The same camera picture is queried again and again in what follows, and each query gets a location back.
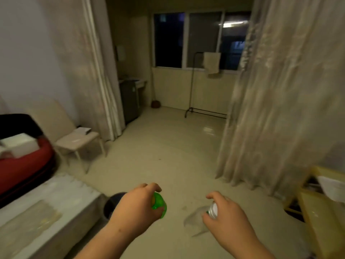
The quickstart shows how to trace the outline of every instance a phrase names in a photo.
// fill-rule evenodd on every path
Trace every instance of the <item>floor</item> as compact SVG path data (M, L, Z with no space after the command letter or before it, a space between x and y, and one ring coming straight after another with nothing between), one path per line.
M114 142L107 142L108 156L100 149L84 154L92 159L85 174L75 158L68 172L110 196L129 191L142 182L157 182L168 210L162 220L137 238L125 251L129 258L231 258L210 233L191 238L183 220L196 208L210 204L208 192L218 190L238 202L247 213L259 239L277 258L302 258L304 224L288 216L279 200L245 184L230 187L214 179L224 119L162 107L144 109Z

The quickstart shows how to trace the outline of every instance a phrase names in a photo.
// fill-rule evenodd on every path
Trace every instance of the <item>hanging towel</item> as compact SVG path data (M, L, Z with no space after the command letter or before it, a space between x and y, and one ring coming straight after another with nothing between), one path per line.
M204 68L208 74L219 73L220 53L204 52Z

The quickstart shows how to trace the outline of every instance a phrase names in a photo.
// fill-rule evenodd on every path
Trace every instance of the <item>chair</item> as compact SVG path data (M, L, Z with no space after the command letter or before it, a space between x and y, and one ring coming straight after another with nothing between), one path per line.
M38 124L44 135L53 145L55 151L67 165L69 163L61 149L74 152L82 169L86 172L80 158L79 150L95 139L98 139L104 156L107 156L99 133L91 131L87 135L82 135L74 132L76 126L57 101L52 100L34 107L29 107L27 108L27 112Z

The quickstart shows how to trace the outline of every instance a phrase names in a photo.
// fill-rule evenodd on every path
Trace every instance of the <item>metal rack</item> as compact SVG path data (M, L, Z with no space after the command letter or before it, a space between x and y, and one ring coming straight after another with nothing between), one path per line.
M196 56L196 54L198 54L198 53L204 53L204 52L195 52L195 53L194 53L194 56L193 56L192 79L191 79L191 81L190 81L190 92L189 92L189 108L188 108L188 110L186 110L185 118L187 118L187 113L188 113L188 112L191 112L191 113L200 113L200 112L195 112L195 111L194 111L194 110L199 110L199 111L204 111L204 112L208 112L208 113L216 113L216 114L224 115L224 116L216 116L216 115L213 115L213 114L201 113L201 114L203 114L203 115L209 115L209 116L214 116L214 117L226 119L226 114L217 113L217 112L212 112L212 111L209 111L209 110L198 109L198 108L192 107L192 92L193 92L195 56Z

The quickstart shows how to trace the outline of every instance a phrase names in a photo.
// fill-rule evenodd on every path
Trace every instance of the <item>white box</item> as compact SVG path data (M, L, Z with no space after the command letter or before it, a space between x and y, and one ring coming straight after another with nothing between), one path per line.
M9 150L15 158L31 154L40 148L35 138L24 133L2 139L0 143Z

